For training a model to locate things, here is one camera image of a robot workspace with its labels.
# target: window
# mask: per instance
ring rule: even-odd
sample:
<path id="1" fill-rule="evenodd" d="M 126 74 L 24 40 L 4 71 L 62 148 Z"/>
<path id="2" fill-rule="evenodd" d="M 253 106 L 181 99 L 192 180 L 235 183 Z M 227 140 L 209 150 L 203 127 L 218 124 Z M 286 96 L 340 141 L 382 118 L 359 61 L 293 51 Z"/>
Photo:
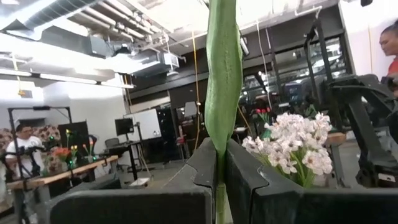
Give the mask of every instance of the window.
<path id="1" fill-rule="evenodd" d="M 326 41 L 326 49 L 328 52 L 332 76 L 336 78 L 346 75 L 346 62 L 340 38 L 337 37 Z M 322 80 L 326 78 L 326 71 L 319 43 L 312 44 L 309 47 L 309 55 L 315 82 L 317 85 L 320 85 Z M 290 101 L 303 100 L 303 98 L 312 91 L 312 84 L 304 48 L 300 47 L 282 52 L 277 54 L 275 57 L 278 64 L 278 73 L 282 85 L 283 97 Z M 268 76 L 262 74 L 262 82 L 267 86 L 266 90 L 269 91 L 271 96 L 277 95 L 278 87 L 276 85 L 276 76 L 273 71 L 268 74 Z M 267 98 L 266 92 L 261 88 L 254 75 L 244 78 L 243 89 L 239 100 L 240 103 L 249 103 L 264 96 Z"/>

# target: potted plant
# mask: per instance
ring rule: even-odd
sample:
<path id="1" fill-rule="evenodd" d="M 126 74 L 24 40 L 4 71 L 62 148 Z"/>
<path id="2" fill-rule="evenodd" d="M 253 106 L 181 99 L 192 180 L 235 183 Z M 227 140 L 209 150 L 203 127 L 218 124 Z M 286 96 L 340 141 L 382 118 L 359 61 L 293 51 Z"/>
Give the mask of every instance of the potted plant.
<path id="1" fill-rule="evenodd" d="M 77 151 L 78 151 L 78 149 L 77 149 L 76 145 L 70 147 L 70 154 L 72 156 L 70 158 L 69 167 L 71 169 L 74 169 L 77 166 L 77 163 L 76 163 L 77 162 L 77 156 L 76 156 Z"/>
<path id="2" fill-rule="evenodd" d="M 92 163 L 94 161 L 94 156 L 93 156 L 93 141 L 90 141 L 90 148 L 87 149 L 86 144 L 83 144 L 83 148 L 87 152 L 86 159 L 89 163 Z"/>
<path id="3" fill-rule="evenodd" d="M 264 165 L 305 188 L 313 185 L 316 175 L 332 171 L 332 161 L 323 147 L 331 130 L 328 116 L 318 113 L 310 120 L 285 113 L 266 128 L 271 132 L 268 138 L 247 137 L 242 144 Z"/>

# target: black monitor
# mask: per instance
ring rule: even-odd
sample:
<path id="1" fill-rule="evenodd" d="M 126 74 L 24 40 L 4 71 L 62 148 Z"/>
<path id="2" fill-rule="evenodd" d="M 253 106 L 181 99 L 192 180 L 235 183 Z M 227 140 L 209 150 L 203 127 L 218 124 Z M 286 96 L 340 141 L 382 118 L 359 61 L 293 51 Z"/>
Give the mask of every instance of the black monitor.
<path id="1" fill-rule="evenodd" d="M 118 136 L 134 132 L 134 124 L 131 118 L 115 119 L 114 123 Z"/>

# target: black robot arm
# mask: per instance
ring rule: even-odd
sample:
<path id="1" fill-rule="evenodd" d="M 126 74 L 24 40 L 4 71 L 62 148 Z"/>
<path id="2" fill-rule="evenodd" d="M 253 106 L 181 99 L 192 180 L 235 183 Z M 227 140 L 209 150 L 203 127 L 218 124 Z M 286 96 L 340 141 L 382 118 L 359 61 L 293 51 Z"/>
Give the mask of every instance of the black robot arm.
<path id="1" fill-rule="evenodd" d="M 387 86 L 375 75 L 350 75 L 329 83 L 333 97 L 345 107 L 351 128 L 361 150 L 359 184 L 365 187 L 398 187 L 398 162 L 386 152 L 376 136 L 362 97 L 386 117 L 391 136 L 398 142 L 398 104 Z"/>

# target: yellow cable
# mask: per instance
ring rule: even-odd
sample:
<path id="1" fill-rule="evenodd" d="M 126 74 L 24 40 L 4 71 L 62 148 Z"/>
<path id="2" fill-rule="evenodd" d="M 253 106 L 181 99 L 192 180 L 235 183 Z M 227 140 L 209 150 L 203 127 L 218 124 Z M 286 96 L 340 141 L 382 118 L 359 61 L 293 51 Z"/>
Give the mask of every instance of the yellow cable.
<path id="1" fill-rule="evenodd" d="M 127 76 L 126 75 L 123 75 L 123 77 L 124 77 L 124 84 L 127 84 Z M 126 89 L 126 101 L 127 101 L 127 105 L 128 105 L 128 108 L 130 109 L 130 106 L 131 106 L 131 98 L 130 98 L 130 93 L 129 93 L 129 90 L 128 89 Z"/>
<path id="2" fill-rule="evenodd" d="M 199 132 L 200 132 L 200 118 L 199 118 L 199 84 L 198 84 L 198 62 L 197 62 L 197 48 L 195 45 L 195 33 L 192 31 L 192 44 L 193 44 L 193 61 L 195 62 L 195 78 L 196 78 L 196 85 L 197 85 L 197 138 L 195 140 L 195 149 L 198 148 L 198 141 L 199 141 Z"/>
<path id="3" fill-rule="evenodd" d="M 368 23 L 369 49 L 371 54 L 371 73 L 373 74 L 373 54 L 372 54 L 372 39 L 371 39 L 371 25 Z"/>
<path id="4" fill-rule="evenodd" d="M 246 120 L 246 118 L 244 117 L 243 112 L 242 112 L 242 110 L 241 110 L 241 107 L 240 107 L 239 105 L 238 105 L 238 110 L 239 110 L 239 113 L 241 114 L 241 116 L 242 116 L 242 118 L 243 118 L 244 123 L 246 124 L 246 126 L 247 126 L 248 129 L 249 129 L 249 134 L 250 134 L 250 136 L 253 136 L 253 133 L 251 132 L 251 128 L 250 128 L 250 126 L 249 126 L 249 123 L 248 123 L 248 121 Z"/>
<path id="5" fill-rule="evenodd" d="M 14 70 L 18 71 L 17 59 L 15 58 L 14 54 L 11 54 L 11 55 L 12 55 L 12 64 L 14 66 Z M 18 80 L 18 86 L 19 86 L 18 95 L 22 95 L 23 92 L 22 92 L 22 87 L 21 87 L 21 79 L 19 78 L 19 76 L 17 76 L 17 80 Z"/>

